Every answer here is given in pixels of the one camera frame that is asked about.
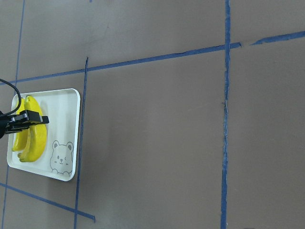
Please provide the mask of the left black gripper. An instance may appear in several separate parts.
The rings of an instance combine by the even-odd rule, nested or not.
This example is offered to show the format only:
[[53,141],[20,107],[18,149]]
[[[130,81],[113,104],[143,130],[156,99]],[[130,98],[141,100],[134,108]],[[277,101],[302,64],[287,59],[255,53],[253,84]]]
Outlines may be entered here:
[[[0,112],[0,138],[3,138],[5,134],[13,134],[27,130],[30,127],[29,124],[49,123],[48,116],[40,115],[39,112],[23,110],[19,114],[11,117],[13,113],[14,111],[8,113]],[[19,125],[9,125],[10,120]]]

